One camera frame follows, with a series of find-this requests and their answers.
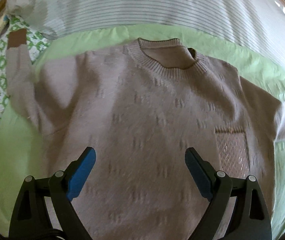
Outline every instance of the brown cuff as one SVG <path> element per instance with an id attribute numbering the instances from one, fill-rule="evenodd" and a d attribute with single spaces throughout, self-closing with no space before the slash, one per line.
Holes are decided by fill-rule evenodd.
<path id="1" fill-rule="evenodd" d="M 9 33 L 7 49 L 17 48 L 21 44 L 27 44 L 26 35 L 26 29 L 20 29 L 15 32 Z"/>

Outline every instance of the ribbed collar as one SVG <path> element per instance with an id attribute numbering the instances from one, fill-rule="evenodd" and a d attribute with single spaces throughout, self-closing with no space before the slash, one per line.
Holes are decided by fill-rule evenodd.
<path id="1" fill-rule="evenodd" d="M 139 64 L 140 67 L 147 68 L 162 77 L 171 79 L 185 79 L 194 75 L 203 74 L 207 71 L 205 57 L 200 53 L 195 53 L 194 63 L 186 68 L 166 68 L 160 62 L 148 56 L 144 49 L 160 49 L 183 46 L 179 39 L 171 39 L 167 41 L 148 41 L 138 38 L 127 45 L 129 54 Z"/>

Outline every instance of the green bed sheet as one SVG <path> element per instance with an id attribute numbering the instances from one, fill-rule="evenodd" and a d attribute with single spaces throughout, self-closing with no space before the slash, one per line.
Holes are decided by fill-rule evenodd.
<path id="1" fill-rule="evenodd" d="M 138 37 L 148 40 L 179 38 L 184 45 L 202 54 L 229 62 L 241 76 L 285 101 L 285 71 L 280 66 L 245 47 L 181 26 L 133 25 L 74 33 L 53 41 L 34 67 L 38 73 L 48 60 L 128 43 Z M 8 233 L 11 212 L 23 179 L 27 175 L 39 175 L 41 144 L 41 136 L 9 103 L 0 123 L 0 232 L 4 235 Z M 273 239 L 278 239 L 285 231 L 285 142 L 275 144 L 275 172 L 272 230 Z"/>

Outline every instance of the striped fabric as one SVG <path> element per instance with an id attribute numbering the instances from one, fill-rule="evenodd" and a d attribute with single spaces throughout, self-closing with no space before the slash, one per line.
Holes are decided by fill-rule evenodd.
<path id="1" fill-rule="evenodd" d="M 7 8 L 50 39 L 116 25 L 184 25 L 285 68 L 285 14 L 275 0 L 8 0 Z"/>

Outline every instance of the knit sweater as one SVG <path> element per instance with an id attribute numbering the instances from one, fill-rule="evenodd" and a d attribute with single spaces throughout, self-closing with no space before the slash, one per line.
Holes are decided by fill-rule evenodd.
<path id="1" fill-rule="evenodd" d="M 96 150 L 72 202 L 94 239 L 188 238 L 208 206 L 186 167 L 188 147 L 231 177 L 256 176 L 272 215 L 273 143 L 285 140 L 285 103 L 230 64 L 178 39 L 53 60 L 36 83 L 26 45 L 8 49 L 7 62 L 12 106 L 44 137 L 44 176 L 87 146 Z"/>

